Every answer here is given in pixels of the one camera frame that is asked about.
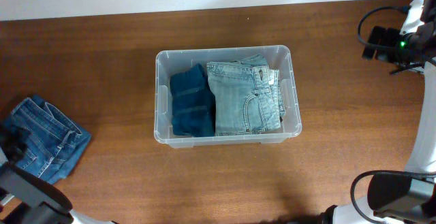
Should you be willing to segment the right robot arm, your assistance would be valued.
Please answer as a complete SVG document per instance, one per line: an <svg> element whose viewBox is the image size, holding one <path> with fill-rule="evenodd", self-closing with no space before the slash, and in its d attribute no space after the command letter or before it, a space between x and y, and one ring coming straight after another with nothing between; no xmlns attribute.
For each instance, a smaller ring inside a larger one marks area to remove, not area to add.
<svg viewBox="0 0 436 224"><path fill-rule="evenodd" d="M395 65L390 83L367 73L348 91L372 113L349 116L332 133L328 168L338 182L356 187L370 177L368 193L351 194L350 203L328 208L329 223L435 222L435 0L413 0L393 44L365 42L371 56Z"/></svg>

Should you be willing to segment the light blue jeans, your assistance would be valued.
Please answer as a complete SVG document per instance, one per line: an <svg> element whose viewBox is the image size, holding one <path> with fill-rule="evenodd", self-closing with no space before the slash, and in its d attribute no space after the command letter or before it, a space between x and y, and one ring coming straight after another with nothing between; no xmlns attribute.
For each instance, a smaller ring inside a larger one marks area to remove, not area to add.
<svg viewBox="0 0 436 224"><path fill-rule="evenodd" d="M215 135L274 131L285 116L279 71L260 54L206 65L208 85L216 102Z"/></svg>

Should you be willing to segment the teal garment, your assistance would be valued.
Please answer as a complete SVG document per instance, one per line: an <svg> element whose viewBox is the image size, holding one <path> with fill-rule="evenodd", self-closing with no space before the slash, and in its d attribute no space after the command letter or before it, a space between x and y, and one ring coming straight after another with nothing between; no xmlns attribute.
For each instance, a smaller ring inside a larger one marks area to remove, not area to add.
<svg viewBox="0 0 436 224"><path fill-rule="evenodd" d="M170 77L172 127L174 135L213 137L215 96L201 64Z"/></svg>

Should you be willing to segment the dark blue jeans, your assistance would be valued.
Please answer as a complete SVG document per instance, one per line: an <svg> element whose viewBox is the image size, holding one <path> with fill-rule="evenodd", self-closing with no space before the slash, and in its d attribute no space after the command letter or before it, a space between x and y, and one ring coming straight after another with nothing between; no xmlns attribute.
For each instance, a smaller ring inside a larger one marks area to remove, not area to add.
<svg viewBox="0 0 436 224"><path fill-rule="evenodd" d="M76 167L91 134L41 97L25 98L2 122L25 144L16 166L54 184Z"/></svg>

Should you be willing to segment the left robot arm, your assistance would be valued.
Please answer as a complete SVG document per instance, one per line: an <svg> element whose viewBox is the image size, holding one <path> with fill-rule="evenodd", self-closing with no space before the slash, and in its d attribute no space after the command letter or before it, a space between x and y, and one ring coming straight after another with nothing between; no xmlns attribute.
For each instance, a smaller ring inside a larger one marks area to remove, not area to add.
<svg viewBox="0 0 436 224"><path fill-rule="evenodd" d="M115 224L114 221L92 219L73 210L72 203L54 186L18 168L27 147L19 136L1 128L1 206L9 197L21 203L2 223L18 224Z"/></svg>

